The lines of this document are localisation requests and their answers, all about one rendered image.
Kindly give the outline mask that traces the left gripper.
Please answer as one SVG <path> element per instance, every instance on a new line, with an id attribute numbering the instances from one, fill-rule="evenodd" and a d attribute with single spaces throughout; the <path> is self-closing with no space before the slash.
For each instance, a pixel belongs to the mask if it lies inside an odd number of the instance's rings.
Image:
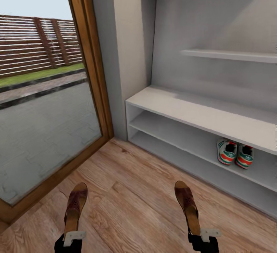
<path id="1" fill-rule="evenodd" d="M 64 234 L 55 242 L 55 253 L 81 253 L 82 239 L 73 240 L 71 246 L 64 247 Z"/>

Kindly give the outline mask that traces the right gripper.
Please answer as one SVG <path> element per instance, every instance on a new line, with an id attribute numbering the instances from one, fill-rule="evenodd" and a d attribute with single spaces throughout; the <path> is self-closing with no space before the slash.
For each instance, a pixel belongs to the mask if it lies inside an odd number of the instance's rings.
<path id="1" fill-rule="evenodd" d="M 209 243 L 203 242 L 201 236 L 193 235 L 188 228 L 188 240 L 190 243 L 192 243 L 193 249 L 195 251 L 200 251 L 201 253 L 205 253 L 206 251 L 219 253 L 218 242 L 215 236 L 209 237 Z"/>

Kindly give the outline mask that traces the sandal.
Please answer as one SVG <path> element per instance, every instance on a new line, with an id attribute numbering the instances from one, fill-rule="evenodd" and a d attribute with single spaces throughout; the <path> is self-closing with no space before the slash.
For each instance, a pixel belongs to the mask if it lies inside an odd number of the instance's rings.
<path id="1" fill-rule="evenodd" d="M 190 188 L 183 181 L 177 181 L 174 190 L 177 201 L 186 216 L 186 222 L 190 232 L 193 235 L 200 236 L 199 213 Z"/>
<path id="2" fill-rule="evenodd" d="M 79 218 L 86 203 L 87 195 L 88 189 L 85 183 L 77 184 L 71 192 L 64 217 L 65 230 L 63 239 L 66 238 L 68 232 L 78 231 Z"/>

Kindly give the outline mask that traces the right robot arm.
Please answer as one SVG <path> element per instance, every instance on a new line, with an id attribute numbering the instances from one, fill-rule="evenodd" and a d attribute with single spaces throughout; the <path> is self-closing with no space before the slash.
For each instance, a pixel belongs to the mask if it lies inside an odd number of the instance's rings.
<path id="1" fill-rule="evenodd" d="M 188 228 L 188 240 L 195 251 L 201 253 L 219 253 L 216 236 L 221 236 L 221 230 L 217 228 L 200 228 L 200 236 L 193 235 Z"/>

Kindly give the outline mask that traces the gym shoe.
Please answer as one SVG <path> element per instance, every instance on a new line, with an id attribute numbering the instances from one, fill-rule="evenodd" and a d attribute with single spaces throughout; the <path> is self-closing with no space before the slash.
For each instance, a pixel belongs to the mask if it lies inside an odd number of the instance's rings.
<path id="1" fill-rule="evenodd" d="M 237 157 L 235 164 L 241 168 L 248 169 L 253 162 L 254 148 L 243 143 L 236 142 L 237 144 Z"/>
<path id="2" fill-rule="evenodd" d="M 218 160 L 226 165 L 231 165 L 231 162 L 237 154 L 237 144 L 231 139 L 221 137 L 217 141 Z"/>

